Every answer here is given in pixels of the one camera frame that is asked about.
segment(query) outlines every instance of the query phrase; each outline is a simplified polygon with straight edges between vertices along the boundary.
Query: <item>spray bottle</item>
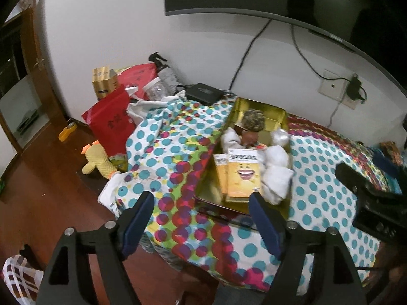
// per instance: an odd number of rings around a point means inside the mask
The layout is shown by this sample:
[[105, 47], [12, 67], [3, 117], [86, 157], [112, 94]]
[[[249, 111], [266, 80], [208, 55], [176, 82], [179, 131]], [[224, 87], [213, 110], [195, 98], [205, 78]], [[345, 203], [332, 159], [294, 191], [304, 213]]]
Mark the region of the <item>spray bottle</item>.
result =
[[177, 86], [182, 86], [182, 84], [180, 83], [172, 69], [168, 66], [168, 64], [161, 63], [161, 61], [167, 62], [168, 60], [158, 55], [158, 52], [155, 52], [154, 54], [151, 54], [149, 56], [149, 61], [154, 62], [154, 64], [156, 65], [158, 77], [167, 88], [168, 94], [174, 95], [177, 91]]

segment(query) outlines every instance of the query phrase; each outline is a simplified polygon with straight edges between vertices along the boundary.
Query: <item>door frame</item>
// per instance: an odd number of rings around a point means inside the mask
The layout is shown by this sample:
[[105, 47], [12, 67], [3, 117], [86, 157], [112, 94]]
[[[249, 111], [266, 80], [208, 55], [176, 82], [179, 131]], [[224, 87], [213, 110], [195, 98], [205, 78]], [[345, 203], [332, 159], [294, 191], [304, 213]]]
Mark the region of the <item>door frame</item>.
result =
[[[43, 58], [41, 56], [39, 46], [39, 40], [34, 29], [34, 14], [35, 14], [34, 8], [30, 7], [27, 10], [23, 10], [20, 14], [16, 15], [11, 21], [20, 19], [21, 25], [19, 26], [19, 31], [21, 37], [21, 47], [24, 58], [24, 64], [27, 70], [27, 74], [31, 77], [34, 84], [34, 89], [41, 101], [42, 111], [48, 116], [49, 122], [47, 122], [45, 126], [42, 127], [37, 132], [37, 134], [34, 135], [32, 139], [28, 141], [28, 143], [24, 147], [22, 147], [17, 141], [14, 134], [11, 132], [10, 128], [7, 125], [7, 121], [5, 120], [3, 114], [0, 111], [0, 126], [3, 128], [7, 138], [9, 139], [10, 143], [17, 152], [14, 158], [17, 158], [19, 155], [21, 155], [24, 149], [31, 144], [31, 142], [45, 127], [49, 126], [50, 124], [52, 125], [53, 123], [56, 132], [60, 132], [67, 125], [62, 104], [60, 103], [60, 101], [58, 100], [54, 93], [45, 65], [43, 63]], [[31, 59], [30, 61], [28, 61], [26, 55], [28, 54], [27, 52], [28, 49], [30, 49], [29, 51]], [[35, 59], [38, 62], [33, 63], [32, 60], [35, 56], [36, 56]]]

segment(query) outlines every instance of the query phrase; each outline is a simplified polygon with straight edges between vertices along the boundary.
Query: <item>white tissue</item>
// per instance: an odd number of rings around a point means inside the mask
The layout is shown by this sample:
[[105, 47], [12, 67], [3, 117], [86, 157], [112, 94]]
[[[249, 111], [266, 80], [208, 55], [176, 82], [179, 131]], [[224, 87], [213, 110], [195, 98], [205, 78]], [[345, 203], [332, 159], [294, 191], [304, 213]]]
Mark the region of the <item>white tissue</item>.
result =
[[290, 141], [290, 134], [286, 130], [281, 128], [270, 133], [271, 141], [274, 145], [281, 145], [282, 147], [286, 146]]
[[272, 165], [288, 167], [290, 157], [281, 146], [273, 145], [272, 147], [268, 147], [265, 151], [265, 155], [267, 167], [270, 167]]
[[269, 166], [263, 176], [263, 184], [269, 191], [264, 192], [264, 199], [270, 203], [278, 201], [278, 203], [286, 198], [288, 188], [290, 187], [290, 180], [294, 174], [293, 170], [281, 166]]
[[260, 164], [260, 176], [263, 177], [263, 174], [266, 171], [266, 149], [257, 149], [257, 159]]

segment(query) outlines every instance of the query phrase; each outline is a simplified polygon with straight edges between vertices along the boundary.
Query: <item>television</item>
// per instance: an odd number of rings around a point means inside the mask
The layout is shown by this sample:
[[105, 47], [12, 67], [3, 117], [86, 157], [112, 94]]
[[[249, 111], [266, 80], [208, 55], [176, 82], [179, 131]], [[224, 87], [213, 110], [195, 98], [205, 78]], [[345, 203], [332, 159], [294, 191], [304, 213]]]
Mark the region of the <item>television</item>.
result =
[[166, 15], [245, 14], [325, 36], [380, 69], [407, 96], [404, 0], [165, 0]]

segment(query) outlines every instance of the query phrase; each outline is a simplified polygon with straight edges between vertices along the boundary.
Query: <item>wall outlet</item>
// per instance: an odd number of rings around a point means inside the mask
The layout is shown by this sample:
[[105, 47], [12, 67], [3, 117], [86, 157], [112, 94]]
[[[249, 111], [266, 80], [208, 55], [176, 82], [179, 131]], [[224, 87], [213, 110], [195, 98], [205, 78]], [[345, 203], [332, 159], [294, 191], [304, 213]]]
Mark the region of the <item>wall outlet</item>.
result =
[[[333, 72], [330, 72], [328, 70], [324, 70], [324, 73], [322, 75], [325, 78], [338, 78], [339, 77], [339, 75], [337, 75]], [[338, 80], [322, 79], [321, 86], [319, 87], [318, 92], [334, 99], [337, 102], [340, 102], [348, 83], [349, 82], [344, 79], [338, 79]], [[345, 106], [347, 106], [353, 110], [356, 108], [357, 103], [358, 103], [358, 101], [352, 101], [347, 95], [345, 95], [345, 98], [343, 99], [343, 102], [342, 102], [342, 104], [344, 104]]]

